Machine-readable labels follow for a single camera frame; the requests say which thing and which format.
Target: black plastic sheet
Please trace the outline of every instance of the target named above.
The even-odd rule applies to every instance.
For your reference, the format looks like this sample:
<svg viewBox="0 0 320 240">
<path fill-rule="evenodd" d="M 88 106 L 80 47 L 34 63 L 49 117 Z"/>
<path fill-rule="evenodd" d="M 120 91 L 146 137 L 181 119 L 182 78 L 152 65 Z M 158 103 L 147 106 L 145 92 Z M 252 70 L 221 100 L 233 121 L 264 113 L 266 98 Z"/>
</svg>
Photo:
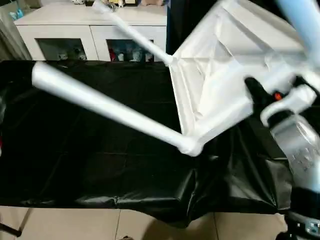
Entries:
<svg viewBox="0 0 320 240">
<path fill-rule="evenodd" d="M 200 156 L 189 157 L 32 87 L 33 64 L 0 63 L 7 76 L 0 83 L 0 205 L 132 209 L 181 227 L 208 212 L 273 214 L 289 208 L 288 163 L 258 119 L 242 121 L 207 143 Z M 180 131 L 170 73 L 162 63 L 50 64 Z M 314 107 L 305 115 L 319 129 L 317 112 Z"/>
</svg>

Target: tiled floor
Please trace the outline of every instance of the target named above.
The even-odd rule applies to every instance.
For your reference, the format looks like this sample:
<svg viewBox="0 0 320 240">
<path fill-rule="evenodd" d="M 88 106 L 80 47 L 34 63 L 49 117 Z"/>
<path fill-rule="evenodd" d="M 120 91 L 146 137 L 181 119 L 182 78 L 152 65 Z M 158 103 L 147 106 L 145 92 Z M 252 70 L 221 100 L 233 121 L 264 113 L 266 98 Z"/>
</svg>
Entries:
<svg viewBox="0 0 320 240">
<path fill-rule="evenodd" d="M 0 207 L 0 219 L 16 229 L 26 208 Z M 132 210 L 32 209 L 19 240 L 275 240 L 286 230 L 280 215 L 210 213 L 176 229 Z M 15 237 L 0 232 L 0 240 Z"/>
</svg>

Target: glass cabinet door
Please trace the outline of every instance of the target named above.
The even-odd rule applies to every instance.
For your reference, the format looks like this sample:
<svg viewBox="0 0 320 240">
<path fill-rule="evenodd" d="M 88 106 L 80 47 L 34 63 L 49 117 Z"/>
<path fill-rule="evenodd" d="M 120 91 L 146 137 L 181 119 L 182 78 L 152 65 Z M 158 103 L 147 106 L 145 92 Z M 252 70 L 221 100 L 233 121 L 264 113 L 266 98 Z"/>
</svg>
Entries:
<svg viewBox="0 0 320 240">
<path fill-rule="evenodd" d="M 98 60 L 89 26 L 19 25 L 33 60 Z"/>
<path fill-rule="evenodd" d="M 46 60 L 87 60 L 80 38 L 36 38 Z"/>
<path fill-rule="evenodd" d="M 157 62 L 159 59 L 131 38 L 117 26 L 90 26 L 98 58 L 101 61 Z M 166 26 L 133 26 L 147 39 L 166 51 Z"/>
</svg>

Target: white cabinet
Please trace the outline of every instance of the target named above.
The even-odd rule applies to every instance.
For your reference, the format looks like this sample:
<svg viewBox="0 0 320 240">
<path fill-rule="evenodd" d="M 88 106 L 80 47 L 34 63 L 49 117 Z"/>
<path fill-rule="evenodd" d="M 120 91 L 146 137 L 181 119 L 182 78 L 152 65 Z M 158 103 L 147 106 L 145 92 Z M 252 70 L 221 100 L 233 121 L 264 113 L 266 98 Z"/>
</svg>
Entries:
<svg viewBox="0 0 320 240">
<path fill-rule="evenodd" d="M 159 6 L 126 6 L 117 15 L 164 51 L 167 42 L 167 10 Z M 14 22 L 37 61 L 68 59 L 131 61 L 136 53 L 141 61 L 153 56 L 121 32 L 91 7 L 59 2 L 46 5 Z"/>
</svg>

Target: figurine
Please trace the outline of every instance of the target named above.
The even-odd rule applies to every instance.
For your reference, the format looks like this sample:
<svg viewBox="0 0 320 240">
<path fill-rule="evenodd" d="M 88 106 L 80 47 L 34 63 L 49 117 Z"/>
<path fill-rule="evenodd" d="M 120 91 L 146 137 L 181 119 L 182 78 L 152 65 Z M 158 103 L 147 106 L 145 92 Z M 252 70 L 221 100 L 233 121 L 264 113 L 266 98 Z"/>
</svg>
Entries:
<svg viewBox="0 0 320 240">
<path fill-rule="evenodd" d="M 141 0 L 140 4 L 142 6 L 147 6 L 147 5 L 162 6 L 164 4 L 164 0 Z"/>
<path fill-rule="evenodd" d="M 79 60 L 87 60 L 87 56 L 86 56 L 86 53 L 84 51 L 80 51 L 78 53 L 78 59 Z"/>
<path fill-rule="evenodd" d="M 141 49 L 135 49 L 132 52 L 132 60 L 130 62 L 140 62 L 142 57 Z"/>
<path fill-rule="evenodd" d="M 145 54 L 145 62 L 146 63 L 151 63 L 153 61 L 154 61 L 154 56 L 150 52 L 147 52 Z"/>
<path fill-rule="evenodd" d="M 85 4 L 85 0 L 72 0 L 72 2 L 77 5 Z"/>
<path fill-rule="evenodd" d="M 123 8 L 125 5 L 125 0 L 119 0 L 118 5 L 119 5 L 119 8 Z"/>
<path fill-rule="evenodd" d="M 66 51 L 60 51 L 58 53 L 58 59 L 59 60 L 67 60 L 68 59 L 68 53 Z"/>
<path fill-rule="evenodd" d="M 117 59 L 117 56 L 112 48 L 109 48 L 110 60 L 114 62 Z"/>
<path fill-rule="evenodd" d="M 118 61 L 123 62 L 125 60 L 125 55 L 123 53 L 118 54 Z"/>
</svg>

